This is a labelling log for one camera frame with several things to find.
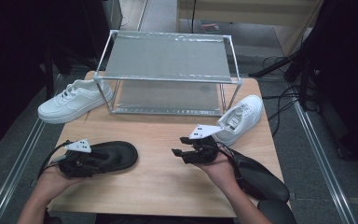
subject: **black cable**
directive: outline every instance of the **black cable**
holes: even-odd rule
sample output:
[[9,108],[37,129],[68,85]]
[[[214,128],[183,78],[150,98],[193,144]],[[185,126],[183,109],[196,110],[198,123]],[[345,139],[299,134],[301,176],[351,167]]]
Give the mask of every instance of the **black cable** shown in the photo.
[[277,118],[277,124],[276,124],[276,127],[275,127],[274,132],[272,133],[272,137],[275,136],[275,134],[277,133],[277,131],[278,131],[279,127],[280,127],[280,124],[281,124],[281,112],[283,112],[284,110],[290,108],[290,106],[294,105],[295,102],[297,102],[297,101],[298,101],[298,99],[296,99],[296,100],[290,102],[289,104],[285,105],[284,107],[282,107],[281,109],[278,110],[278,112],[276,113],[276,114],[277,114],[276,116],[278,116],[278,118]]
[[196,4],[197,4],[197,0],[194,0],[193,16],[191,17],[191,34],[194,34],[194,15],[196,13]]
[[270,66],[267,67],[267,68],[264,67],[264,62],[265,62],[267,59],[273,58],[273,57],[276,57],[276,56],[272,56],[272,57],[266,58],[266,59],[263,61],[263,63],[262,63],[263,70],[258,71],[258,72],[255,72],[255,73],[250,73],[250,74],[248,74],[248,76],[249,76],[249,77],[263,77],[264,75],[267,75],[267,74],[271,74],[271,75],[272,75],[271,72],[273,72],[273,71],[275,71],[275,70],[277,70],[277,69],[279,69],[280,71],[282,71],[280,68],[283,67],[283,66],[285,66],[285,65],[287,65],[287,64],[289,64],[289,63],[298,63],[298,64],[303,63],[303,62],[295,62],[295,61],[293,60],[294,58],[297,58],[297,57],[299,57],[300,59],[302,59],[302,57],[303,57],[303,56],[302,56],[302,51],[304,51],[304,50],[303,50],[303,47],[304,47],[304,34],[301,36],[301,43],[300,43],[300,45],[297,47],[297,49],[295,50],[295,52],[293,52],[293,53],[292,53],[291,55],[289,55],[289,56],[279,57],[279,58],[281,58],[280,61],[278,61],[278,62],[275,61],[275,64],[270,65]]
[[[268,60],[268,59],[271,59],[271,58],[275,58],[275,62],[274,63],[278,63],[278,60],[284,60],[286,57],[278,57],[278,56],[270,56],[270,57],[267,57],[267,58],[265,58],[264,60],[263,60],[263,62],[261,63],[261,66],[263,67],[263,69],[266,69],[266,66],[265,66],[265,63],[266,63],[266,61]],[[282,72],[283,74],[286,72],[286,71],[283,71],[283,70],[281,70],[281,68],[279,67],[278,68],[278,70],[280,71],[280,72]]]
[[263,96],[262,99],[263,100],[271,100],[271,99],[276,99],[276,98],[280,98],[280,97],[295,97],[298,96],[298,93],[286,93],[284,96],[282,95],[278,95],[278,96]]
[[39,177],[43,174],[43,172],[44,172],[47,168],[49,168],[48,162],[50,161],[50,158],[53,156],[53,154],[54,154],[58,149],[60,149],[61,147],[67,146],[67,145],[69,145],[69,144],[71,144],[71,143],[72,143],[72,142],[70,142],[70,141],[66,141],[66,142],[60,144],[59,146],[55,147],[55,148],[48,154],[48,156],[47,156],[46,159],[43,161],[42,166],[41,166],[40,169],[39,169],[39,174],[37,175],[37,179],[39,179]]
[[232,152],[232,149],[229,148],[228,146],[226,146],[225,144],[220,143],[220,142],[218,142],[216,144],[220,144],[221,146],[223,146],[230,153],[231,156],[228,155],[224,150],[218,148],[219,152],[221,152],[223,155],[225,155],[227,157],[227,159],[228,159],[228,162],[231,164],[231,166],[232,166],[232,168],[234,170],[235,178],[237,180],[242,179],[240,168],[238,168],[237,162],[235,161],[235,157],[234,157],[234,154]]
[[293,88],[298,88],[298,87],[299,86],[291,86],[291,87],[287,88],[286,90],[283,91],[283,93],[281,93],[280,97],[278,98],[278,111],[268,118],[268,121],[270,121],[270,120],[274,119],[275,117],[278,117],[275,130],[272,133],[272,137],[275,136],[275,134],[278,131],[279,126],[281,124],[281,116],[280,116],[281,112],[286,110],[286,109],[288,109],[288,108],[290,108],[290,106],[292,106],[296,101],[298,101],[298,99],[296,99],[296,100],[292,101],[291,103],[285,105],[283,108],[281,108],[281,99],[283,98],[283,96],[286,94],[287,91],[289,91],[289,90],[291,90]]

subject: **hand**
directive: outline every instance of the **hand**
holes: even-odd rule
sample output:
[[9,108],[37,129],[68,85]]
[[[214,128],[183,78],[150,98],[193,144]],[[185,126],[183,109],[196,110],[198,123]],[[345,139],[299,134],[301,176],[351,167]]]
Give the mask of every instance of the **hand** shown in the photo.
[[86,178],[68,178],[58,166],[46,169],[39,177],[34,191],[23,206],[18,224],[43,223],[45,210],[48,204],[63,193],[70,186],[77,184]]
[[33,196],[41,202],[50,203],[51,200],[58,197],[70,186],[77,184],[86,178],[68,178],[58,166],[52,166],[46,169],[39,177]]
[[221,152],[217,154],[216,159],[211,163],[194,165],[204,171],[212,182],[220,189],[232,187],[233,185],[237,186],[234,169],[228,161],[228,158]]

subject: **glass shelf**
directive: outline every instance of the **glass shelf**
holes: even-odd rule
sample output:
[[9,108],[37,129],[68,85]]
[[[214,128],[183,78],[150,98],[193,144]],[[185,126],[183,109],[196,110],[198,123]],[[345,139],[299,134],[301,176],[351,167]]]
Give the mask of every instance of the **glass shelf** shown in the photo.
[[[106,48],[110,44],[106,69],[101,71],[103,55],[93,78],[97,84],[117,81],[114,98],[110,104],[105,100],[111,113],[221,116],[241,86],[229,35],[112,30]],[[227,62],[230,50],[234,77]],[[237,85],[228,107],[223,84]]]

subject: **wire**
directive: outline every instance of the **wire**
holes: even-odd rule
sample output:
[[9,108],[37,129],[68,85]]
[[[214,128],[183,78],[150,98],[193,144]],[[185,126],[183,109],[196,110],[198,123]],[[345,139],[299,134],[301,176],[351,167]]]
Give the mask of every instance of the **wire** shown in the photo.
[[280,97],[295,97],[298,96],[298,93],[286,93],[284,95],[279,95],[279,96],[263,96],[263,100],[271,100],[271,99],[276,99],[276,98],[280,98]]
[[123,19],[126,19],[126,22],[124,22],[124,24],[120,24],[120,26],[125,26],[125,25],[127,25],[127,23],[129,23],[129,19],[127,18],[127,17],[125,17],[125,16],[123,16]]
[[225,155],[229,161],[229,163],[231,164],[232,168],[234,169],[234,175],[235,175],[235,178],[237,180],[239,179],[242,179],[242,175],[241,175],[241,172],[240,172],[240,168],[238,167],[237,165],[237,161],[235,160],[235,157],[234,157],[234,154],[232,152],[233,149],[229,148],[228,146],[226,146],[225,144],[223,143],[220,143],[218,142],[218,144],[220,144],[221,146],[223,146],[228,152],[230,155],[228,155],[224,150],[218,148],[219,152],[221,152],[223,155]]
[[40,167],[39,169],[39,174],[37,175],[37,179],[39,179],[39,177],[43,174],[43,172],[49,168],[48,166],[48,162],[50,161],[50,158],[52,157],[52,155],[58,150],[60,149],[61,147],[64,147],[64,146],[67,146],[69,144],[71,144],[72,142],[70,141],[66,141],[62,144],[60,144],[59,146],[55,147],[49,154],[48,156],[46,157],[46,159],[43,161],[42,163],[42,166]]
[[[278,60],[285,60],[285,59],[287,59],[290,63],[303,63],[303,62],[295,62],[295,61],[293,61],[293,59],[296,57],[296,54],[298,53],[298,51],[301,49],[301,48],[303,48],[304,47],[304,35],[305,35],[305,33],[301,36],[301,41],[300,41],[300,45],[297,47],[297,49],[295,50],[295,52],[293,52],[291,55],[289,55],[289,56],[270,56],[270,57],[267,57],[267,58],[265,58],[264,60],[263,60],[263,62],[262,62],[262,67],[263,67],[263,70],[265,70],[266,69],[266,66],[265,66],[265,63],[266,63],[266,61],[268,60],[268,59],[271,59],[271,58],[276,58],[275,59],[275,64],[276,63],[278,63],[279,61]],[[279,68],[276,68],[276,69],[274,69],[274,70],[279,70],[280,72],[282,72],[282,73],[286,73],[286,71],[283,71],[280,67]]]
[[191,17],[191,34],[194,34],[194,15],[196,13],[196,4],[197,4],[197,0],[194,0],[193,16]]
[[277,124],[275,126],[275,130],[272,133],[272,137],[274,137],[275,134],[277,133],[277,131],[279,130],[279,127],[280,127],[280,124],[281,124],[281,112],[283,112],[284,110],[287,110],[288,108],[290,108],[290,106],[292,106],[295,102],[298,101],[298,98],[297,98],[296,100],[288,103],[287,105],[284,105],[281,108],[281,99],[286,95],[287,91],[289,91],[289,90],[291,90],[293,88],[298,88],[298,87],[299,86],[291,86],[291,87],[287,88],[286,90],[284,90],[283,93],[278,97],[278,111],[268,118],[268,121],[271,121],[272,119],[277,117]]

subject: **white sneaker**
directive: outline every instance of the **white sneaker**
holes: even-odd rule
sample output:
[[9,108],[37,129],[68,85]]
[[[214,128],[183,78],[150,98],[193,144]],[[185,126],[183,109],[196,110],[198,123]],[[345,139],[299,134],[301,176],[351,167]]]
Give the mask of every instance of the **white sneaker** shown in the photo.
[[260,97],[250,95],[243,98],[217,121],[217,125],[224,130],[215,133],[213,135],[214,140],[230,146],[243,133],[251,130],[257,124],[262,109],[263,101]]
[[[104,80],[101,80],[101,89],[106,100],[111,100],[113,93]],[[39,106],[37,112],[44,122],[57,124],[77,119],[103,104],[103,97],[93,80],[76,80],[62,93]]]

